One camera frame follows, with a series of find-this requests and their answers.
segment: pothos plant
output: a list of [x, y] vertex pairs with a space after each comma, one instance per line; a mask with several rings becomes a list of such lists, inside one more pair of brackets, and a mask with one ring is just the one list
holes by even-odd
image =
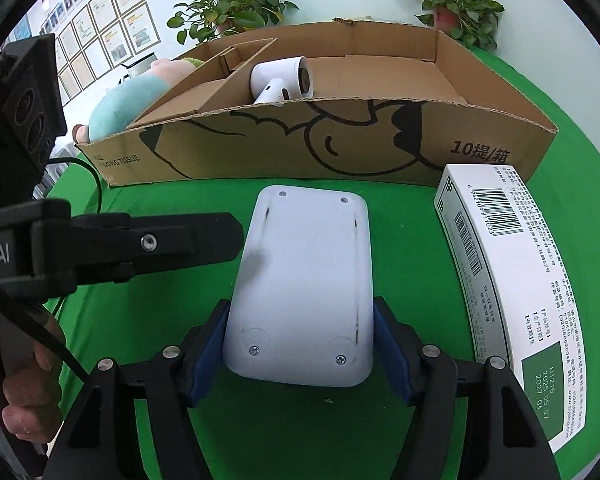
[[416, 16], [422, 23], [436, 27], [465, 46], [479, 46], [493, 51], [500, 12], [504, 7], [496, 0], [422, 0], [422, 10], [432, 14]]
[[252, 28], [277, 25], [284, 20], [287, 9], [297, 9], [295, 3], [285, 0], [193, 0], [190, 4], [176, 4], [181, 8], [167, 21], [170, 28], [180, 28], [178, 43], [187, 37], [199, 43], [229, 36]]

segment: green table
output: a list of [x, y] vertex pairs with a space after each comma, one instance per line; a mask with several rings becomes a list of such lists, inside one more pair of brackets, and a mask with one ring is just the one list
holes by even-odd
[[[554, 234], [575, 293], [587, 356], [586, 427], [556, 458], [571, 479], [600, 452], [600, 155], [545, 94], [506, 63], [476, 52], [552, 118], [560, 133], [528, 184]], [[207, 180], [108, 189], [103, 211], [133, 215], [230, 211], [248, 228], [260, 190], [291, 184], [349, 191], [368, 204], [374, 293], [425, 342], [473, 358], [456, 270], [436, 217], [430, 187], [343, 180]], [[91, 176], [72, 167], [53, 192], [74, 214], [94, 211]], [[197, 269], [141, 276], [123, 285], [81, 287], [60, 323], [87, 370], [104, 356], [121, 364], [149, 358], [204, 323], [216, 302], [231, 298], [239, 259]], [[62, 373], [67, 412], [80, 382]], [[137, 414], [142, 456], [160, 478], [144, 402]], [[466, 404], [458, 400], [445, 478], [455, 478]], [[191, 412], [216, 480], [385, 480], [402, 447], [411, 410], [390, 391], [381, 365], [346, 389], [266, 383], [220, 371], [210, 395]]]

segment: barcode number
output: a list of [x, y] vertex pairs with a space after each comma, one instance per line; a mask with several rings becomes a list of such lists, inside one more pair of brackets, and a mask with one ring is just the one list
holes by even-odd
[[475, 201], [493, 236], [523, 232], [520, 220], [502, 189], [474, 189]]
[[466, 225], [462, 211], [458, 212], [455, 221], [456, 227], [458, 228], [458, 234], [460, 235], [460, 239], [464, 245], [464, 252], [469, 260], [471, 272], [475, 278], [478, 272], [482, 270], [482, 262], [480, 261], [480, 256], [478, 256], [478, 251], [475, 248], [474, 241], [471, 239], [471, 231], [469, 231], [469, 228]]

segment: green label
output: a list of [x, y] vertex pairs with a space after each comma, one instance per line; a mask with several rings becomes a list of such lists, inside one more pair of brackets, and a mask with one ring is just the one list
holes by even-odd
[[564, 372], [560, 342], [522, 359], [525, 393], [548, 440], [564, 425]]

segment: stuffed doll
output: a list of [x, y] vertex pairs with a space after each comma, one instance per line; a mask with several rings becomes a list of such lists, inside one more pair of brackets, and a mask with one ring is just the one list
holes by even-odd
[[146, 72], [107, 92], [93, 109], [89, 124], [74, 128], [74, 140], [85, 144], [124, 132], [138, 115], [202, 63], [193, 58], [154, 61]]

